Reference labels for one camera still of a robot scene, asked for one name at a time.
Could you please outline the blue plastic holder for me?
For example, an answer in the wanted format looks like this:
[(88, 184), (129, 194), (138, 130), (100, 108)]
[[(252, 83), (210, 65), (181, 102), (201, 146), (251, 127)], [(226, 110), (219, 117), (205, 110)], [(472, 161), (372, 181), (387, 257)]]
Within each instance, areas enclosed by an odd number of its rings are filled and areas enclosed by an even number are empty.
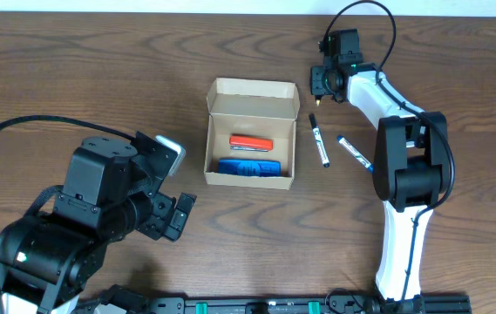
[(220, 174), (254, 177), (276, 177), (281, 175), (281, 164), (273, 160), (220, 159)]

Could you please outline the red stapler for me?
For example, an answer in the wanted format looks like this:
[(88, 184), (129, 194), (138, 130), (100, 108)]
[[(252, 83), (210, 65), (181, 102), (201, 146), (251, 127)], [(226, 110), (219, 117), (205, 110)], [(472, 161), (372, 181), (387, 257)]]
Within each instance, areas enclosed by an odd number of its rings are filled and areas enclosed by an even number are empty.
[(231, 135), (229, 145), (234, 150), (256, 152), (269, 152), (274, 148), (274, 142), (272, 140), (244, 135)]

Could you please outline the black correction tape dispenser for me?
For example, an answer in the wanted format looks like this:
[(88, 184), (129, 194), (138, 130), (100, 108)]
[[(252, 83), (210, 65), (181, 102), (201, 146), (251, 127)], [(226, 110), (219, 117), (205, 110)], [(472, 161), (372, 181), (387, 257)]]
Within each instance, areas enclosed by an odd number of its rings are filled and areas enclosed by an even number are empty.
[(315, 96), (315, 102), (317, 106), (320, 106), (323, 96)]

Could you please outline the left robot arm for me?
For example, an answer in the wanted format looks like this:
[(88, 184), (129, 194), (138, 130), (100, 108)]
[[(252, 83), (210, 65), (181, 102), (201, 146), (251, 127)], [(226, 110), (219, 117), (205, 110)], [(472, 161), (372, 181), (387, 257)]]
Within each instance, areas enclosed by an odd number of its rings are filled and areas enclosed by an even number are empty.
[(169, 197), (160, 186), (185, 155), (162, 135), (83, 139), (65, 183), (45, 189), (0, 233), (0, 310), (70, 313), (110, 244), (134, 231), (177, 241), (196, 197)]

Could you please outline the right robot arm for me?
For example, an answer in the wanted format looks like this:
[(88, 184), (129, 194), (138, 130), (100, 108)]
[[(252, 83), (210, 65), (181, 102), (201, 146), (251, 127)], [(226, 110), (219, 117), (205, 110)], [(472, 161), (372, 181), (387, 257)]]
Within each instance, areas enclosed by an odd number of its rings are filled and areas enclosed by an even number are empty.
[(421, 293), (427, 224), (452, 180), (446, 118), (414, 106), (364, 62), (357, 30), (332, 31), (318, 46), (323, 65), (311, 69), (312, 95), (348, 102), (377, 130), (371, 174), (385, 213), (377, 290), (387, 302), (411, 300)]

